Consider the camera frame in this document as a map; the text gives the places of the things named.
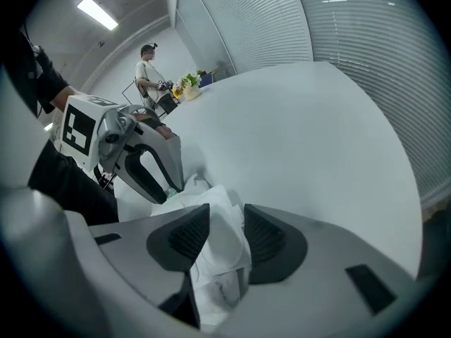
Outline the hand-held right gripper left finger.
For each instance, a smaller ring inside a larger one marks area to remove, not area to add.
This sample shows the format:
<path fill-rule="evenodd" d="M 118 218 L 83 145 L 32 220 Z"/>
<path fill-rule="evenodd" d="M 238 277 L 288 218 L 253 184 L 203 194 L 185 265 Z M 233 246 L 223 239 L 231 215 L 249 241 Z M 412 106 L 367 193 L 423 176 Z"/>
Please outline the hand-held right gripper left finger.
<path fill-rule="evenodd" d="M 135 292 L 164 313 L 200 327 L 190 270 L 210 233 L 209 204 L 89 230 Z"/>

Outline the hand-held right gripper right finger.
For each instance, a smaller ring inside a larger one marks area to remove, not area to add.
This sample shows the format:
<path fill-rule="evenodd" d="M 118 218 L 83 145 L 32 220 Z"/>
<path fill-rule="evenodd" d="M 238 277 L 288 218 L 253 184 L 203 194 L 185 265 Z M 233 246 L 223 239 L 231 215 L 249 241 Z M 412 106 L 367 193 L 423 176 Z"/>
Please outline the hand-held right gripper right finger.
<path fill-rule="evenodd" d="M 332 337 L 370 325 L 414 289 L 398 264 L 331 223 L 247 204 L 252 267 L 220 337 Z"/>

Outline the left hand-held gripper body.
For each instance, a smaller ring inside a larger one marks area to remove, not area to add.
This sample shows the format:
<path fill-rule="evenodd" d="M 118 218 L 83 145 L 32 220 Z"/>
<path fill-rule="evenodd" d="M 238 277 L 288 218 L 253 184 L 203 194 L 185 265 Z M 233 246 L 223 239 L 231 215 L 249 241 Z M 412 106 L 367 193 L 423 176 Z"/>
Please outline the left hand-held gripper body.
<path fill-rule="evenodd" d="M 119 157 L 137 125 L 133 113 L 140 109 L 145 107 L 92 95 L 70 96 L 63 114 L 63 150 L 88 171 L 100 165 L 117 172 Z"/>

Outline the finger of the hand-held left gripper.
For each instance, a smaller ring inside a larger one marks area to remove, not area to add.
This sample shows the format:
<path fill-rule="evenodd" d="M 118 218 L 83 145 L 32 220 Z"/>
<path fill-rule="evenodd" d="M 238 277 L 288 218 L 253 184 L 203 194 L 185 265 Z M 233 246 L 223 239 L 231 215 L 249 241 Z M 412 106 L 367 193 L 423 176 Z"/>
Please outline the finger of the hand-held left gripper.
<path fill-rule="evenodd" d="M 177 192 L 184 189 L 183 164 L 181 158 L 181 140 L 176 134 L 172 139 L 165 139 L 157 131 L 138 122 L 135 126 L 138 134 L 137 145 L 148 145 L 161 159 L 159 168 L 167 184 Z"/>
<path fill-rule="evenodd" d="M 145 151 L 154 157 L 158 167 L 161 168 L 161 159 L 150 146 L 125 145 L 118 157 L 118 176 L 148 201 L 163 204 L 167 199 L 165 191 L 140 161 Z"/>

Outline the person's left hand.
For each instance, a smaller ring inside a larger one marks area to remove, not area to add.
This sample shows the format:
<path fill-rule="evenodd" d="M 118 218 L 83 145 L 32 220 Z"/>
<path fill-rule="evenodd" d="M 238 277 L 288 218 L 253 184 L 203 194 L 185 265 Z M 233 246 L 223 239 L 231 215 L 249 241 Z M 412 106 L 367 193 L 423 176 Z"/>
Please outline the person's left hand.
<path fill-rule="evenodd" d="M 138 122 L 141 122 L 142 124 L 145 124 L 157 131 L 165 139 L 172 139 L 175 136 L 169 127 L 146 113 L 134 113 L 134 117 Z"/>

